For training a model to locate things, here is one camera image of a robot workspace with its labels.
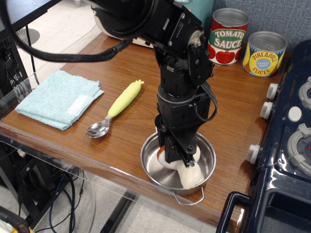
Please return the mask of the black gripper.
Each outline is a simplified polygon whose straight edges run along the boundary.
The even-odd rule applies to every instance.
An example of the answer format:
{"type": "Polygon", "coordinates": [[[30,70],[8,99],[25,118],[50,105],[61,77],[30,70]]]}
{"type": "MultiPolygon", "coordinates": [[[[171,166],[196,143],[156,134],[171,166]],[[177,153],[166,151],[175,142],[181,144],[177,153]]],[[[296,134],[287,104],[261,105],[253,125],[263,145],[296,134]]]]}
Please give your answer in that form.
{"type": "Polygon", "coordinates": [[[193,167],[196,133],[209,121],[210,96],[204,91],[193,91],[187,97],[174,97],[158,91],[157,98],[158,160],[171,164],[182,159],[186,168],[193,167]]]}

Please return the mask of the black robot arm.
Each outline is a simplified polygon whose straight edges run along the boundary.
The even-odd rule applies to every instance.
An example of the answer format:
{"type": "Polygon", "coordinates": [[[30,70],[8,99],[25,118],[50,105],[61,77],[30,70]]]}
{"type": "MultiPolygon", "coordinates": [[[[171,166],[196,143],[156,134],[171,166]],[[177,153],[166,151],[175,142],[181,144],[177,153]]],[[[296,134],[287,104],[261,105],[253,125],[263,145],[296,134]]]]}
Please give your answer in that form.
{"type": "Polygon", "coordinates": [[[207,79],[213,75],[201,21],[173,0],[93,0],[103,28],[123,40],[140,38],[154,47],[160,68],[157,91],[158,143],[165,161],[196,163],[196,134],[210,121],[216,98],[207,79]]]}

